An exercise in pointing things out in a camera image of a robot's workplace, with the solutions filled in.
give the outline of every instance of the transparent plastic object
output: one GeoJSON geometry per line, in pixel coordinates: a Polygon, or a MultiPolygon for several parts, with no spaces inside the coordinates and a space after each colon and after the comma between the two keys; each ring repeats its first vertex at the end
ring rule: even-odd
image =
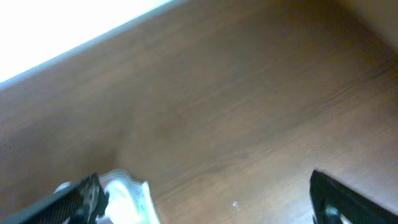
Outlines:
{"type": "MultiPolygon", "coordinates": [[[[99,177],[109,203],[105,215],[97,218],[97,224],[159,224],[148,182],[133,180],[125,170],[116,169],[99,177]]],[[[60,185],[56,192],[70,185],[60,185]]]]}

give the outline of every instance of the small white speck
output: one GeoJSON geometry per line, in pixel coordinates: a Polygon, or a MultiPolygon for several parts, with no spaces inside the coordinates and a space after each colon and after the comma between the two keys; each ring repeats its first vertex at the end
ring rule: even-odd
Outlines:
{"type": "Polygon", "coordinates": [[[239,204],[237,202],[233,202],[232,206],[234,206],[235,208],[239,208],[239,204]]]}

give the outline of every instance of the bright white area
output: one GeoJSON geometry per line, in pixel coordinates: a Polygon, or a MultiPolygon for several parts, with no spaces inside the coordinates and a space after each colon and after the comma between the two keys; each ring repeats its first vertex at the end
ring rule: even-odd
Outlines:
{"type": "Polygon", "coordinates": [[[169,1],[1,1],[0,82],[169,1]]]}

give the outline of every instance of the wood grain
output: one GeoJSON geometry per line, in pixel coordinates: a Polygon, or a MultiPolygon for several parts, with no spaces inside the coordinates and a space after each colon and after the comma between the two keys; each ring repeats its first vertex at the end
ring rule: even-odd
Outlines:
{"type": "Polygon", "coordinates": [[[316,167],[397,213],[397,72],[332,1],[186,2],[0,92],[0,218],[116,168],[162,223],[311,223],[316,167]]]}

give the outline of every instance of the brown wall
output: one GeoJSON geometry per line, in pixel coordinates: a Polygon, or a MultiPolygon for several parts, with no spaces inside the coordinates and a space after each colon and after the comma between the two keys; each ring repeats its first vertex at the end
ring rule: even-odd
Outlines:
{"type": "Polygon", "coordinates": [[[398,50],[398,1],[343,0],[343,2],[398,50]]]}

